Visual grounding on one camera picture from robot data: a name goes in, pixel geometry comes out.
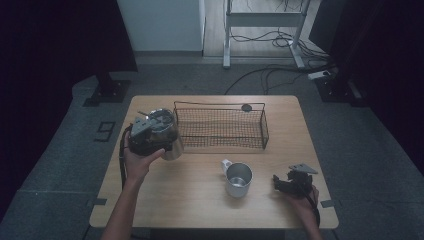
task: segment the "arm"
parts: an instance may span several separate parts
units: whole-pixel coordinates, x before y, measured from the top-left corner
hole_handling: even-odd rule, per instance
[[[318,195],[319,191],[315,188],[315,186],[313,186],[313,189],[310,193],[310,197],[316,203],[318,202]],[[294,208],[296,215],[299,217],[303,227],[305,228],[306,234],[308,235],[308,239],[323,240],[315,219],[314,212],[312,211],[312,206],[308,202],[308,200],[306,198],[298,198],[296,196],[288,194],[284,194],[284,197]]]
[[[125,136],[125,146],[128,146],[128,135],[129,132]],[[141,184],[149,172],[150,164],[164,152],[164,149],[160,149],[150,156],[143,157],[132,153],[128,147],[125,147],[124,159],[127,180],[103,232],[102,240],[130,239]]]

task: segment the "black wire mesh basket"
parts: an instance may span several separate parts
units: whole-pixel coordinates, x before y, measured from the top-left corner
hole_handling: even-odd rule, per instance
[[[265,149],[269,134],[264,103],[174,102],[184,148]]]

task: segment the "light wood tabletop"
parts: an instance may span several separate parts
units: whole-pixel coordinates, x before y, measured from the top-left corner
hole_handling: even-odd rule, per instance
[[[174,101],[196,103],[265,103],[269,141],[257,153],[183,153],[173,161],[161,158],[152,163],[141,186],[134,227],[146,228],[301,228],[282,193],[274,190],[273,174],[287,180],[289,166],[305,163],[318,174],[313,184],[319,201],[331,200],[299,102],[294,96],[135,96],[129,106],[121,134],[138,111],[174,108]],[[110,159],[99,199],[90,224],[104,227],[121,192],[119,140]],[[244,198],[236,199],[225,190],[221,161],[243,162],[253,171],[253,180]],[[318,204],[323,229],[338,226],[334,207]]]

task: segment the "mug handle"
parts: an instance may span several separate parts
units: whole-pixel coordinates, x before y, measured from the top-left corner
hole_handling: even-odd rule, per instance
[[[233,164],[233,163],[228,159],[222,160],[221,167],[222,167],[222,171],[224,172],[225,175],[227,174],[227,170],[231,166],[231,164]]]

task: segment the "white power adapter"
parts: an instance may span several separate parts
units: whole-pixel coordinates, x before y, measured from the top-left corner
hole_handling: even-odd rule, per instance
[[[330,78],[330,77],[331,77],[331,73],[329,71],[322,71],[322,72],[308,74],[309,80],[316,80],[316,79]]]

